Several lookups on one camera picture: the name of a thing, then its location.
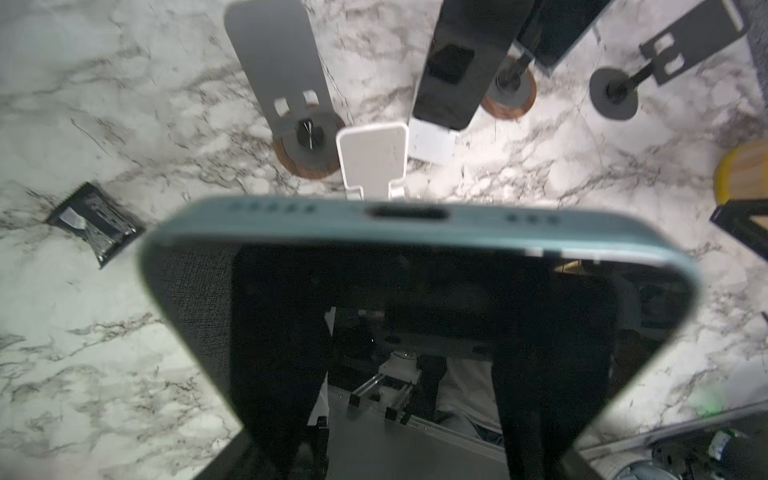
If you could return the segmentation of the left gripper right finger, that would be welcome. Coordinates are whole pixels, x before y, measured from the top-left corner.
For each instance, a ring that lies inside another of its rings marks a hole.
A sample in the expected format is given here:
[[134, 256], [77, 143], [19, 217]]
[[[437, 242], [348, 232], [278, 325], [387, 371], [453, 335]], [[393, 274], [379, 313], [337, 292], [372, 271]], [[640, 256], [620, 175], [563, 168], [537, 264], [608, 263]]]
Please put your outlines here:
[[552, 479], [609, 392], [618, 300], [596, 276], [539, 270], [502, 296], [492, 384], [514, 479]]

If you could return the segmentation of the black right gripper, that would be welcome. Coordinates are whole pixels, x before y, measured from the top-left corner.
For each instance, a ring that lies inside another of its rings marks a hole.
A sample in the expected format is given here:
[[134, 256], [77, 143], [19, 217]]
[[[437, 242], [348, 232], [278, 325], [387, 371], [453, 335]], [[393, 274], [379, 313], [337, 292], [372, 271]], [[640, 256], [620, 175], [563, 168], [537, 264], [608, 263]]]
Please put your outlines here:
[[767, 227], [760, 220], [767, 219], [767, 199], [729, 200], [719, 205], [710, 221], [767, 260]]

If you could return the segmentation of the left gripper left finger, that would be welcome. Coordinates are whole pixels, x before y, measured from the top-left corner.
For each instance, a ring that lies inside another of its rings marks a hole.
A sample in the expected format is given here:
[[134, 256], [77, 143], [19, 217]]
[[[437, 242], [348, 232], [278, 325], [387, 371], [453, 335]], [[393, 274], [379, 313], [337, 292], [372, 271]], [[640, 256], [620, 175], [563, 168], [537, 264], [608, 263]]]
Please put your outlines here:
[[258, 449], [258, 479], [289, 476], [332, 346], [317, 281], [286, 256], [245, 246], [233, 261], [230, 398]]

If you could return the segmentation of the black phone white stand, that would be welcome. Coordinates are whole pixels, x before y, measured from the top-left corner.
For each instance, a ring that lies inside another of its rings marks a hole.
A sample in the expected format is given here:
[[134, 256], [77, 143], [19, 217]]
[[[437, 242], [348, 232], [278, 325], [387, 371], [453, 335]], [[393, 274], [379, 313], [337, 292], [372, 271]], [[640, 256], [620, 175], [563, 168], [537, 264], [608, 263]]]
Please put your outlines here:
[[445, 0], [412, 116], [449, 130], [469, 125], [534, 3]]

